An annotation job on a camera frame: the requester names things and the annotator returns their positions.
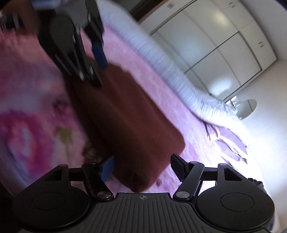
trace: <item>crosshair marking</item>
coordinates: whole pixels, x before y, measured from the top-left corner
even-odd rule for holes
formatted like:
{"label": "crosshair marking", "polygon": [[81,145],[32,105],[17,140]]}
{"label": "crosshair marking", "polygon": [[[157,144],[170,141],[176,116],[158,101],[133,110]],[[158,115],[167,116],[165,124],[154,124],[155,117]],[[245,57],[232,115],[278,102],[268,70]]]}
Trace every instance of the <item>crosshair marking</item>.
{"label": "crosshair marking", "polygon": [[144,200],[147,199],[148,197],[147,197],[147,196],[140,196],[139,198],[144,201]]}

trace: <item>metal screw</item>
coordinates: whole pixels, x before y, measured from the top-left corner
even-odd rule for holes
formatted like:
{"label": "metal screw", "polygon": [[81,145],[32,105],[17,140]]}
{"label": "metal screw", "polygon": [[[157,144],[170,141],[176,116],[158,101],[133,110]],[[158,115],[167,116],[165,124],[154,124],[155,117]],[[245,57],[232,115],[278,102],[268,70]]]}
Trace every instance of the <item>metal screw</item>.
{"label": "metal screw", "polygon": [[79,75],[80,75],[81,80],[82,80],[82,81],[84,81],[85,77],[84,77],[84,75],[83,75],[83,72],[82,72],[82,71],[80,71],[80,72],[79,72]]}
{"label": "metal screw", "polygon": [[185,191],[181,191],[181,192],[177,192],[176,193],[176,196],[178,198],[188,198],[190,196],[190,194],[188,192],[185,192]]}
{"label": "metal screw", "polygon": [[110,192],[106,192],[106,191],[99,192],[97,194],[97,197],[102,198],[102,199],[109,198],[110,196],[111,196],[111,193]]}
{"label": "metal screw", "polygon": [[92,75],[94,74],[93,67],[91,67],[91,66],[90,66],[90,72],[91,72]]}

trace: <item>round circular pad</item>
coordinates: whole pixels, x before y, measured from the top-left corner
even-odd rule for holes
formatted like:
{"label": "round circular pad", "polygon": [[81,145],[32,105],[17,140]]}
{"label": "round circular pad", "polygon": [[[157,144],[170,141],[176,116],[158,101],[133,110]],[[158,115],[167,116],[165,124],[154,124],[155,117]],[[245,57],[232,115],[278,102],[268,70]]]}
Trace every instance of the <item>round circular pad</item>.
{"label": "round circular pad", "polygon": [[37,209],[41,210],[58,209],[65,203],[65,197],[58,192],[46,192],[37,195],[32,203]]}
{"label": "round circular pad", "polygon": [[228,210],[244,212],[254,206],[253,199],[243,193],[229,193],[221,198],[221,204]]}
{"label": "round circular pad", "polygon": [[80,220],[88,211],[89,196],[73,186],[41,186],[14,199],[17,219],[33,231],[54,231]]}

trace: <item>pink blanket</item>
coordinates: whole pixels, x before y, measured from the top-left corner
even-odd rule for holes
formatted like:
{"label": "pink blanket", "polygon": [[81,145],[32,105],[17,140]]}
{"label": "pink blanket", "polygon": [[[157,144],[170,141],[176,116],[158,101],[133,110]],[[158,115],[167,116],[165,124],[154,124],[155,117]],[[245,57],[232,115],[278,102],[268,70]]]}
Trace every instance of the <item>pink blanket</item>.
{"label": "pink blanket", "polygon": [[[87,54],[92,57],[91,45],[85,36],[83,42]],[[109,28],[105,30],[104,52],[110,63],[132,74],[179,129],[185,138],[186,147],[181,156],[186,161],[200,161],[211,167],[228,162],[223,159],[222,151],[211,143],[207,125],[195,117],[150,66]],[[36,38],[0,34],[0,86],[0,134],[9,150],[1,156],[13,164],[15,177],[8,182],[3,177],[12,174],[1,174],[8,190],[13,190],[12,186],[23,187],[23,181],[17,179],[15,173],[27,181],[24,184],[27,186],[58,164],[82,165],[84,156],[92,153],[85,146],[86,135],[70,106],[62,74]],[[169,166],[147,192],[173,194],[179,184]],[[112,176],[107,185],[113,193],[130,192]]]}

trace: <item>brown towel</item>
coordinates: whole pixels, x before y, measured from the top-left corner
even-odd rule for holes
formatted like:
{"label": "brown towel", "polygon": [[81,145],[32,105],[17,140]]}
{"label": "brown towel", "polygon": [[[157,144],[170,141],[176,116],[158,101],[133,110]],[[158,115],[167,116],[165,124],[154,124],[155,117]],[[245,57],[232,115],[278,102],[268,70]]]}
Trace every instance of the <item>brown towel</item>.
{"label": "brown towel", "polygon": [[112,64],[98,72],[102,88],[65,77],[72,105],[97,155],[114,154],[115,177],[142,192],[183,151],[184,139],[129,73]]}

